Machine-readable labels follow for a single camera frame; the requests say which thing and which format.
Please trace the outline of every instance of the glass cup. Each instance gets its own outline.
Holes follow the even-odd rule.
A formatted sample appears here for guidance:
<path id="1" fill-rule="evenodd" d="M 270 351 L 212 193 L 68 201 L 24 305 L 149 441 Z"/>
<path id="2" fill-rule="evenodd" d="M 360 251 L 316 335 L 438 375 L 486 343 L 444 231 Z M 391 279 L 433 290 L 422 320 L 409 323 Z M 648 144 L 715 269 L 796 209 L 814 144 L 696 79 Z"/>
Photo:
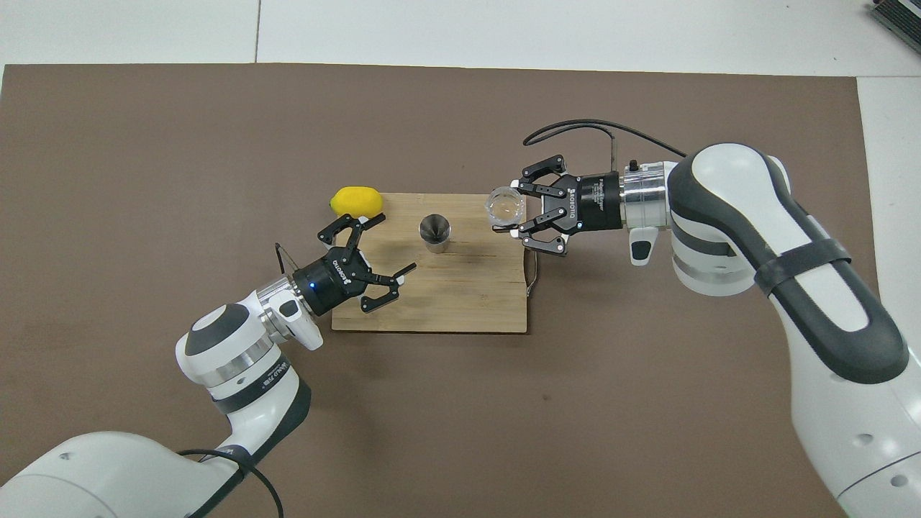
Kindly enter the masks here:
<path id="1" fill-rule="evenodd" d="M 497 187 L 486 198 L 489 222 L 499 227 L 518 225 L 524 216 L 524 196 L 511 187 Z"/>

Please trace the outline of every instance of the yellow lemon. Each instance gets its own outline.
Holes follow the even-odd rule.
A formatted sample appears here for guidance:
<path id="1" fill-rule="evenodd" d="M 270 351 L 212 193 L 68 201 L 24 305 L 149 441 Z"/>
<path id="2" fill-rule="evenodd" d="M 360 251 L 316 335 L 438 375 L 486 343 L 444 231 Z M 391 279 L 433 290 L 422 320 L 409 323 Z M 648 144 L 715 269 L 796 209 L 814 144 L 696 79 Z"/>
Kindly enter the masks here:
<path id="1" fill-rule="evenodd" d="M 353 218 L 373 218 L 383 210 L 384 198 L 373 187 L 343 187 L 330 200 L 330 208 L 336 216 L 348 214 Z"/>

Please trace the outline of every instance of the metal cup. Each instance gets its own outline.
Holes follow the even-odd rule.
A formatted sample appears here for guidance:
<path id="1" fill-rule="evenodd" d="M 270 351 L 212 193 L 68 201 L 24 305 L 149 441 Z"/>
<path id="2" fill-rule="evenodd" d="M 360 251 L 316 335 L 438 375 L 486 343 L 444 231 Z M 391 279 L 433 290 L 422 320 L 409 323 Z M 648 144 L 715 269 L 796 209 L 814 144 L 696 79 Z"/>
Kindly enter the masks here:
<path id="1" fill-rule="evenodd" d="M 419 236 L 431 253 L 442 253 L 448 249 L 451 225 L 440 214 L 429 214 L 419 223 Z"/>

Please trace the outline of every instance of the bamboo cutting board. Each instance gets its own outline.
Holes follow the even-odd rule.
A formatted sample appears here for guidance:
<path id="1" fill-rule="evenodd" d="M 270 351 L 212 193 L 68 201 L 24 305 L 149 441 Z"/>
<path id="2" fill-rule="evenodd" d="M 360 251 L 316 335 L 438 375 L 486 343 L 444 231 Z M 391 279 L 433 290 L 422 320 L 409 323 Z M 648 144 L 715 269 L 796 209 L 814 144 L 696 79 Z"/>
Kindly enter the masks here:
<path id="1" fill-rule="evenodd" d="M 347 302 L 332 310 L 336 331 L 428 333 L 525 333 L 523 248 L 490 230 L 485 194 L 385 193 L 387 219 L 362 234 L 358 248 L 375 273 L 390 275 L 417 263 L 400 287 L 400 298 L 371 313 Z M 444 253 L 431 253 L 419 237 L 429 214 L 448 219 L 451 237 Z M 339 234 L 337 244 L 348 239 Z M 386 291 L 369 286 L 366 295 Z"/>

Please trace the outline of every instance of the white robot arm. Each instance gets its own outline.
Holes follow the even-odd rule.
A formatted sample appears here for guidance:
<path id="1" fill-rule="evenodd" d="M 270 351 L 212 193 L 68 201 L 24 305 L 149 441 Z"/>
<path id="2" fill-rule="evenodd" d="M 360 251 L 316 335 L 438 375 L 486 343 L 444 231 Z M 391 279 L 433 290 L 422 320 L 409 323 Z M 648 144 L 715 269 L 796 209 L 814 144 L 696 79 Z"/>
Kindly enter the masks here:
<path id="1" fill-rule="evenodd" d="M 210 454 L 196 462 L 131 433 L 101 431 L 74 437 L 0 488 L 0 516 L 208 514 L 307 417 L 310 389 L 279 344 L 295 338 L 310 350 L 321 346 L 323 338 L 313 317 L 362 295 L 368 284 L 390 289 L 378 299 L 363 296 L 364 312 L 399 297 L 399 286 L 415 265 L 392 277 L 380 276 L 371 272 L 357 248 L 361 232 L 383 219 L 337 219 L 318 234 L 328 248 L 322 258 L 208 313 L 180 338 L 176 360 L 182 372 L 207 388 L 230 422 L 230 436 L 213 451 L 192 452 Z M 345 229 L 352 231 L 345 247 L 332 246 L 335 234 Z"/>
<path id="2" fill-rule="evenodd" d="M 606 125 L 624 129 L 568 121 L 525 144 L 552 129 L 546 137 Z M 548 174 L 554 182 L 533 183 Z M 921 368 L 844 248 L 791 197 L 779 160 L 718 144 L 677 164 L 631 161 L 623 175 L 577 177 L 557 155 L 511 186 L 540 197 L 542 213 L 494 230 L 526 248 L 565 255 L 574 233 L 627 228 L 631 259 L 644 265 L 670 228 L 674 270 L 688 288 L 728 296 L 757 283 L 786 329 L 793 424 L 827 488 L 855 518 L 921 514 Z M 560 236 L 533 238 L 548 229 Z"/>

